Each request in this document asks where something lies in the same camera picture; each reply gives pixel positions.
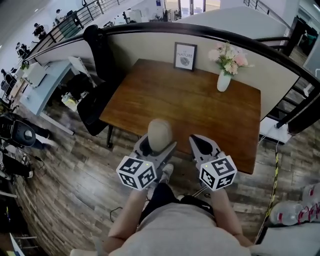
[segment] picture frame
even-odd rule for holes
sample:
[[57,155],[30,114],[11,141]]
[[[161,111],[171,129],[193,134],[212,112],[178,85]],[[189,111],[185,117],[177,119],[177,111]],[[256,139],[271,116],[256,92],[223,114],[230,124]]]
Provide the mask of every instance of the picture frame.
[[197,55],[197,45],[183,42],[174,43],[175,69],[194,71]]

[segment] dark wood plank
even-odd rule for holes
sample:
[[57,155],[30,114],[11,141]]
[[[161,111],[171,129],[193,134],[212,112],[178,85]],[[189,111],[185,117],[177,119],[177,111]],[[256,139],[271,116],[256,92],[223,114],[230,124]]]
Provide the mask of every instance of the dark wood plank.
[[172,126],[177,150],[190,154],[190,134],[217,142],[238,170],[252,174],[260,127],[260,91],[231,80],[217,90],[218,75],[189,72],[170,63],[139,59],[121,83],[100,119],[137,135],[156,118]]

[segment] plastic bottle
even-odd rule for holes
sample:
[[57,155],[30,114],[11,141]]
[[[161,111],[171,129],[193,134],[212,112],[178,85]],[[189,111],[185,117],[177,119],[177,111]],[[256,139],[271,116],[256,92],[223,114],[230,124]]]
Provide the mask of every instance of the plastic bottle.
[[283,201],[277,203],[271,210],[269,219],[273,224],[292,226],[301,221],[304,216],[304,207],[294,201]]
[[308,185],[304,187],[302,192],[302,201],[310,202],[314,198],[320,199],[320,183],[314,185]]
[[301,202],[301,205],[303,210],[298,223],[313,222],[317,217],[318,202],[312,200],[309,202]]
[[314,222],[320,222],[320,201],[317,204],[316,217],[314,219]]

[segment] white vase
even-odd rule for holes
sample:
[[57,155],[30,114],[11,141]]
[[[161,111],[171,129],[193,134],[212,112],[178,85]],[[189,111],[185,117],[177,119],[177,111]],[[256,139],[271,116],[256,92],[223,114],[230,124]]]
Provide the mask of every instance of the white vase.
[[228,88],[230,84],[230,80],[231,80],[231,75],[226,74],[223,70],[221,70],[218,78],[218,83],[216,84],[218,91],[224,92]]

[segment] ceiling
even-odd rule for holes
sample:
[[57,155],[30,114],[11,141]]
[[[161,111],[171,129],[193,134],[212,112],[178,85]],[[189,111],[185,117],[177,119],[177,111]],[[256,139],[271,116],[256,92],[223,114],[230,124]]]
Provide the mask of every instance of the ceiling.
[[0,0],[0,45],[50,0]]

